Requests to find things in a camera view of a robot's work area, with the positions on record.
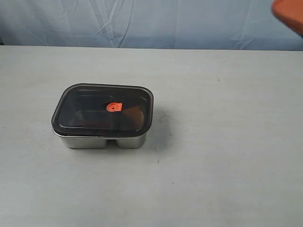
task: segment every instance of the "white cloth backdrop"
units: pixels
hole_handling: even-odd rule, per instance
[[[0,0],[8,45],[303,50],[272,0]]]

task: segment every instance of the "white table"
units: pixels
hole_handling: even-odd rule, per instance
[[[154,93],[145,145],[66,148],[62,92]],[[303,52],[0,47],[1,227],[303,226]]]

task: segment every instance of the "lunch box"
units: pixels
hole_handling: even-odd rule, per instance
[[[144,87],[76,84],[61,96],[52,127],[69,148],[139,148],[152,124],[153,95]]]

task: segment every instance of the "orange valve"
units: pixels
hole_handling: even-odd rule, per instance
[[[106,110],[109,112],[121,111],[122,103],[110,103],[107,105]]]

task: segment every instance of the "orange object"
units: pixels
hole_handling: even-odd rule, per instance
[[[275,0],[271,9],[276,18],[303,35],[303,0]]]
[[[121,111],[122,103],[110,103],[107,105],[106,110],[109,112]]]

